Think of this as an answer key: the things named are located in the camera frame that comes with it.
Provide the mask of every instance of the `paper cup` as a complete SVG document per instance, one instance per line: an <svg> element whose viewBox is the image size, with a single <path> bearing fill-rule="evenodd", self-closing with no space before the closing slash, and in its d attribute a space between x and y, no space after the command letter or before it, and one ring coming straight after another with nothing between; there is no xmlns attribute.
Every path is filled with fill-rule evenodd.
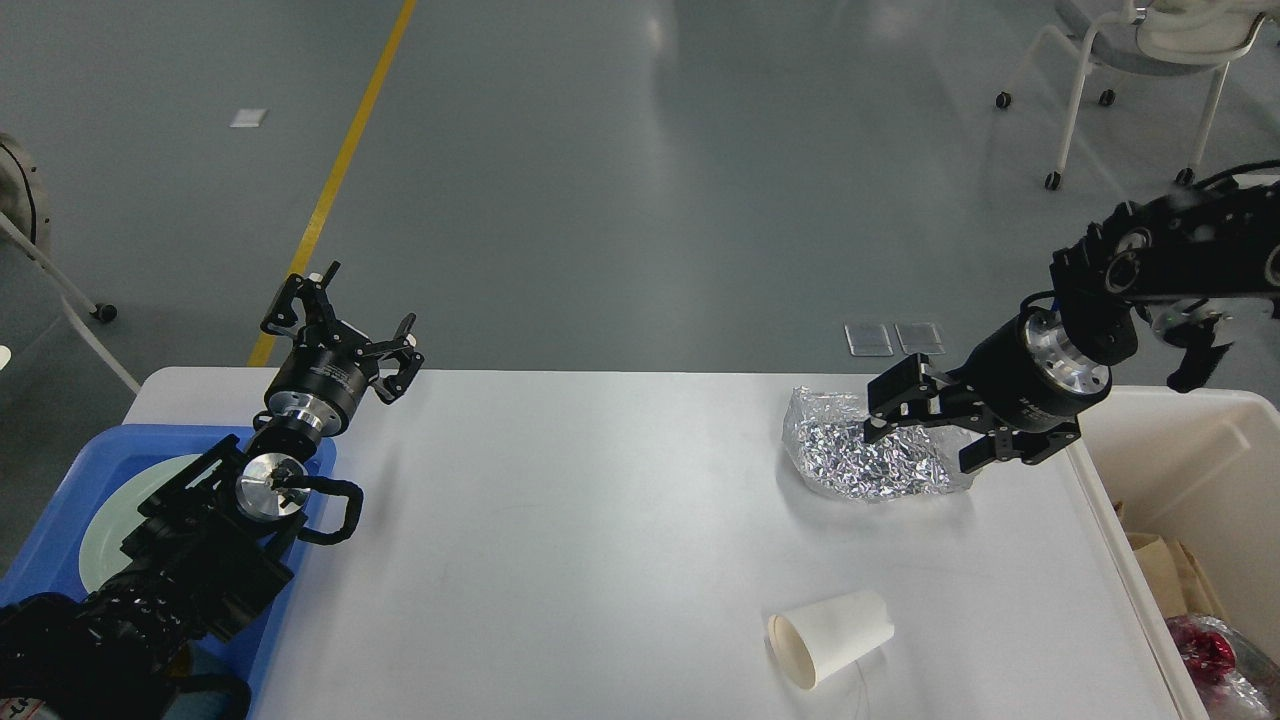
<svg viewBox="0 0 1280 720"><path fill-rule="evenodd" d="M893 637L884 598L841 594L769 618L769 646L791 682L809 691Z"/></svg>

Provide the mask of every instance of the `clear plastic tile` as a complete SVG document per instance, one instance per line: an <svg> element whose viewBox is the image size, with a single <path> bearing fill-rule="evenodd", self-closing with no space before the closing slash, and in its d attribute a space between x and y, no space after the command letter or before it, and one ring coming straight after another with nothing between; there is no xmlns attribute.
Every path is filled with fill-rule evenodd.
<svg viewBox="0 0 1280 720"><path fill-rule="evenodd" d="M902 345L902 352L911 355L923 352L924 355L942 355L946 347L942 346L942 333L933 323L896 323L897 341Z"/></svg>
<svg viewBox="0 0 1280 720"><path fill-rule="evenodd" d="M849 352L859 357L892 357L893 343L884 323L849 323L845 325Z"/></svg>

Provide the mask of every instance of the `crumpled aluminum foil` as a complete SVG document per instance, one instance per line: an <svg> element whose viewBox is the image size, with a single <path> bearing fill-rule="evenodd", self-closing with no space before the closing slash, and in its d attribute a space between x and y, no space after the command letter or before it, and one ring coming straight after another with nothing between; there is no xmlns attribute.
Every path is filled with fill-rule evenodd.
<svg viewBox="0 0 1280 720"><path fill-rule="evenodd" d="M969 489L956 452L968 445L961 428L899 428L884 439L863 442L867 398L800 387L782 423L782 442L805 484L819 495L882 502L909 495Z"/></svg>

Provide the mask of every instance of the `black robotic arm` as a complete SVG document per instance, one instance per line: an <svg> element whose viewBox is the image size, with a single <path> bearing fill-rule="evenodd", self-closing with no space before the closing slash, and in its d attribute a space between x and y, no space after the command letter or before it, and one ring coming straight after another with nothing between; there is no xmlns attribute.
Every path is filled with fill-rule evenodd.
<svg viewBox="0 0 1280 720"><path fill-rule="evenodd" d="M1053 290L1024 300L964 365L942 373L911 355L873 379L865 439L959 425L980 436L960 452L966 473L997 460L1041 462L1080 437L1076 415L1107 397L1111 366L1137 352L1134 311L1185 351L1169 387L1203 387L1239 315L1270 302L1280 316L1280 181L1236 178L1276 167L1243 165L1146 205L1120 204L1053 254ZM1051 309L1036 305L1050 297Z"/></svg>

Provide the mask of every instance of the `small paper on floor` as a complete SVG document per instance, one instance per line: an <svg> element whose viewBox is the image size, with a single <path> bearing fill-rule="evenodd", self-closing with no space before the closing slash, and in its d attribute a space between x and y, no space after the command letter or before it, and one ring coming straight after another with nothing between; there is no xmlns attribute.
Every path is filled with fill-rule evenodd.
<svg viewBox="0 0 1280 720"><path fill-rule="evenodd" d="M233 128L256 128L261 127L262 118L266 117L266 108L241 108L236 110L236 117L232 118Z"/></svg>

